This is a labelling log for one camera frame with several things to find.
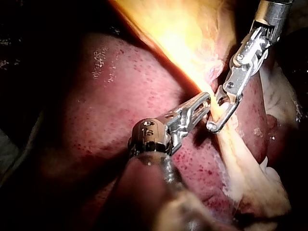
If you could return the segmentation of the left arm instrument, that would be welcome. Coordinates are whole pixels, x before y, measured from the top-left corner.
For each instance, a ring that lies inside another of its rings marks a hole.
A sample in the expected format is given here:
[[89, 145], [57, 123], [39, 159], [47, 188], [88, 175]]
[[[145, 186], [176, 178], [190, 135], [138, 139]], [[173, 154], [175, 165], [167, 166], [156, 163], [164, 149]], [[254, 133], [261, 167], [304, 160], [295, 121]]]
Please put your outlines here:
[[162, 152], [172, 156], [182, 146], [183, 138], [188, 135], [190, 121], [188, 113], [170, 111], [159, 117], [137, 122], [128, 141], [129, 155]]

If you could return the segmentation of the right arm instrument jaw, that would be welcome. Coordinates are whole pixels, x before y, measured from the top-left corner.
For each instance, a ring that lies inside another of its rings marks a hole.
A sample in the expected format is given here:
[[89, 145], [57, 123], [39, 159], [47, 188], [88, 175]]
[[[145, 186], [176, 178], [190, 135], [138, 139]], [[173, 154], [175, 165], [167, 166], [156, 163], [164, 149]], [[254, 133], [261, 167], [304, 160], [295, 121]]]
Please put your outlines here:
[[212, 133], [219, 133], [234, 114], [240, 101], [241, 97], [236, 97], [234, 103], [225, 102], [221, 106], [212, 108], [206, 123], [207, 130]]
[[216, 101], [219, 106], [228, 102], [228, 95], [222, 85], [219, 85], [217, 92], [215, 93]]

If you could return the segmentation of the left arm instrument jaw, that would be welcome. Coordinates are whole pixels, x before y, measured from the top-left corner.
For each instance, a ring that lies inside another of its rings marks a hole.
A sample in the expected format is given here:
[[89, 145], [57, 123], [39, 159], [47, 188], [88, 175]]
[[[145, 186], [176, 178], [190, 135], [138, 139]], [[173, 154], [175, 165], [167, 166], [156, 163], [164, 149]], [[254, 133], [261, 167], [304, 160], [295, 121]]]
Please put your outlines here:
[[211, 105], [211, 97], [209, 93], [201, 92], [197, 94], [196, 96], [192, 97], [191, 99], [189, 99], [188, 101], [184, 102], [180, 106], [180, 109], [181, 109], [180, 115], [182, 116], [182, 118], [187, 118], [187, 111], [193, 105], [200, 104], [200, 103], [209, 103]]
[[187, 111], [187, 131], [191, 132], [192, 129], [205, 117], [210, 111], [210, 104], [209, 103], [200, 103], [193, 105]]

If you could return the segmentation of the right arm instrument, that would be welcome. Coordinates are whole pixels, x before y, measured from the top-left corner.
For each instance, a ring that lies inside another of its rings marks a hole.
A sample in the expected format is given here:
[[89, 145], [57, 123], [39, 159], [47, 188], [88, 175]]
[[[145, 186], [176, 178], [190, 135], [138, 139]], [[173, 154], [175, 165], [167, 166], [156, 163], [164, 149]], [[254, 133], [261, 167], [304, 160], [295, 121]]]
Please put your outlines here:
[[292, 1], [261, 1], [250, 32], [230, 61], [230, 76], [223, 84], [231, 103], [241, 97], [251, 76], [259, 71], [270, 46], [279, 41]]

